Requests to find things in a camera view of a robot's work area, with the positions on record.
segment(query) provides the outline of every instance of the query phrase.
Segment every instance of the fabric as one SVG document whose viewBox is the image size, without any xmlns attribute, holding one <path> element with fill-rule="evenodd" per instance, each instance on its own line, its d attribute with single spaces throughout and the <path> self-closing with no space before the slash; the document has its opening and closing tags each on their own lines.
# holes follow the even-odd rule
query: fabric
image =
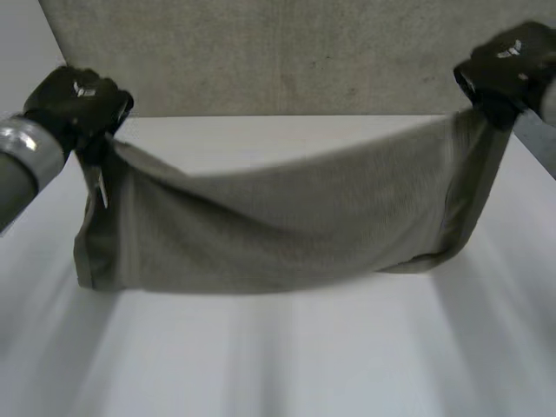
<svg viewBox="0 0 556 417">
<path fill-rule="evenodd" d="M 420 272 L 467 243 L 509 136 L 468 110 L 325 156 L 212 176 L 113 141 L 101 167 L 109 205 L 91 186 L 76 237 L 79 283 L 229 294 Z"/>
</svg>

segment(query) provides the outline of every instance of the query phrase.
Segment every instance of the metal arm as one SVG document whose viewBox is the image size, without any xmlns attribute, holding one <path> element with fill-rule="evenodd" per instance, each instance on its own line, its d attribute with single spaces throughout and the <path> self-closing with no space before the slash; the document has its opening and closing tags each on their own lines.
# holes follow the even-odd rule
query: metal arm
<svg viewBox="0 0 556 417">
<path fill-rule="evenodd" d="M 22 118 L 0 122 L 0 231 L 56 177 L 65 158 L 56 139 Z"/>
</svg>

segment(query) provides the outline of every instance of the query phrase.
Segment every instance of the silver metal ring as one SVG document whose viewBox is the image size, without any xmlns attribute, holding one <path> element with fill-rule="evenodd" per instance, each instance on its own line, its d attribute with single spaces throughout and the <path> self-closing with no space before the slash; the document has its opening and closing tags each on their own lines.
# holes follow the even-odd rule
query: silver metal ring
<svg viewBox="0 0 556 417">
<path fill-rule="evenodd" d="M 16 158 L 36 178 L 41 191 L 63 169 L 63 150 L 43 127 L 13 117 L 0 122 L 0 152 Z"/>
</svg>

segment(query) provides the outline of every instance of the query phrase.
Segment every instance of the white table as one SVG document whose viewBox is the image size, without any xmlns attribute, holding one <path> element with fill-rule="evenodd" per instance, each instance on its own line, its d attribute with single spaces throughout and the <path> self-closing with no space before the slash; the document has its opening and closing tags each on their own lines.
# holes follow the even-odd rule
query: white table
<svg viewBox="0 0 556 417">
<path fill-rule="evenodd" d="M 430 119 L 135 119 L 120 137 L 207 174 Z M 84 199 L 72 159 L 0 239 L 5 415 L 554 415 L 556 182 L 514 137 L 456 258 L 286 295 L 80 289 Z"/>
</svg>

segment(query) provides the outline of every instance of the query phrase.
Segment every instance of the robotic arm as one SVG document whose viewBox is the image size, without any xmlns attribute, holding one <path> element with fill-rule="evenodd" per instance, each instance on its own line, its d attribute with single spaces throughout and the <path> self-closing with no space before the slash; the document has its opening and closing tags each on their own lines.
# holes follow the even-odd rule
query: robotic arm
<svg viewBox="0 0 556 417">
<path fill-rule="evenodd" d="M 75 150 L 99 163 L 133 98 L 90 69 L 60 67 L 30 95 L 23 112 L 0 122 L 0 231 L 63 169 Z"/>
</svg>

